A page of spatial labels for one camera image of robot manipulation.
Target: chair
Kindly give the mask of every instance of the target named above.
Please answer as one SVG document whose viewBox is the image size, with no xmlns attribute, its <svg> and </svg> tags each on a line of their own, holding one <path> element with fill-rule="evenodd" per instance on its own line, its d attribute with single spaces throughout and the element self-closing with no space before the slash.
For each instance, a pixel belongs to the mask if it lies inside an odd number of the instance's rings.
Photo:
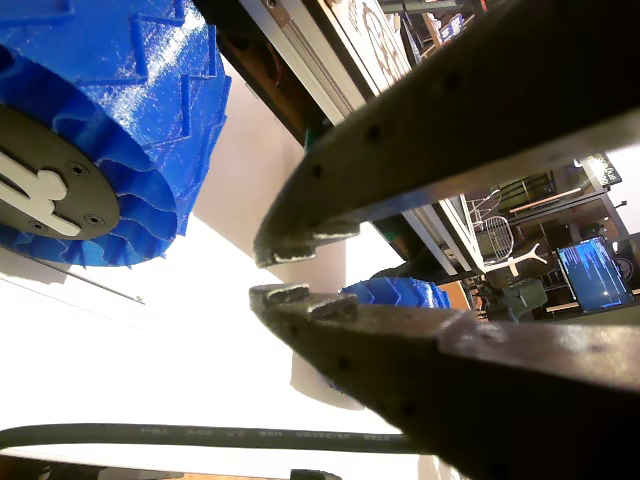
<svg viewBox="0 0 640 480">
<path fill-rule="evenodd" d="M 490 217 L 476 226 L 476 239 L 485 266 L 500 263 L 513 251 L 513 234 L 504 217 Z"/>
<path fill-rule="evenodd" d="M 500 205 L 502 194 L 500 189 L 496 189 L 491 192 L 487 197 L 480 198 L 478 200 L 467 200 L 469 204 L 469 215 L 473 225 L 480 225 L 485 218 L 491 215 L 491 212 Z"/>
</svg>

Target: monitor screen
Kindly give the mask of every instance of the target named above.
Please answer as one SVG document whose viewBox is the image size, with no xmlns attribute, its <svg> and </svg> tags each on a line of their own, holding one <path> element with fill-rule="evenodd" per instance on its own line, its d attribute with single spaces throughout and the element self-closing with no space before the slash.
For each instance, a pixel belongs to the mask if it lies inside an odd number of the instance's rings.
<svg viewBox="0 0 640 480">
<path fill-rule="evenodd" d="M 603 237 L 558 250 L 560 262 L 583 310 L 615 307 L 634 301 Z"/>
</svg>

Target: blue wheel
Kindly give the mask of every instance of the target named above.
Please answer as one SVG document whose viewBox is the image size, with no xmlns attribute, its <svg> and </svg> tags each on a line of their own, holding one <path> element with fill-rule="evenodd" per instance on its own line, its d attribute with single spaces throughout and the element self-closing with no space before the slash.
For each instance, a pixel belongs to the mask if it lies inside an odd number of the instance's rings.
<svg viewBox="0 0 640 480">
<path fill-rule="evenodd" d="M 372 278 L 342 289 L 359 303 L 398 307 L 451 308 L 449 295 L 435 284 L 413 278 Z"/>
<path fill-rule="evenodd" d="M 100 172 L 94 178 L 113 190 L 117 211 L 113 227 L 93 237 L 91 228 L 105 222 L 92 211 L 69 220 L 82 230 L 77 237 L 33 221 L 37 230 L 16 228 L 0 216 L 0 244 L 94 266 L 163 256 L 186 231 L 226 120 L 229 87 L 215 27 L 190 0 L 1 2 L 0 105 L 81 152 Z M 37 173 L 29 155 L 12 159 Z M 66 183 L 69 200 L 78 180 L 55 161 L 49 170 Z M 20 193 L 1 166 L 0 184 L 4 178 Z M 80 167 L 76 176 L 90 170 Z M 14 207 L 0 199 L 3 208 Z"/>
</svg>

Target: blue 3d-printed tire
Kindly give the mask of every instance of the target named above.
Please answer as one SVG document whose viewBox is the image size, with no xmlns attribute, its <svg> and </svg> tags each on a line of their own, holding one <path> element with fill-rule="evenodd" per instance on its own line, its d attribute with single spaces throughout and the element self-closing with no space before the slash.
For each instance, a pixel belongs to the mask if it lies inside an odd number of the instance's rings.
<svg viewBox="0 0 640 480">
<path fill-rule="evenodd" d="M 163 256 L 185 233 L 229 87 L 215 27 L 190 0 L 0 2 L 0 104 L 83 152 L 120 209 L 91 240 L 0 225 L 0 244 L 82 265 Z"/>
</svg>

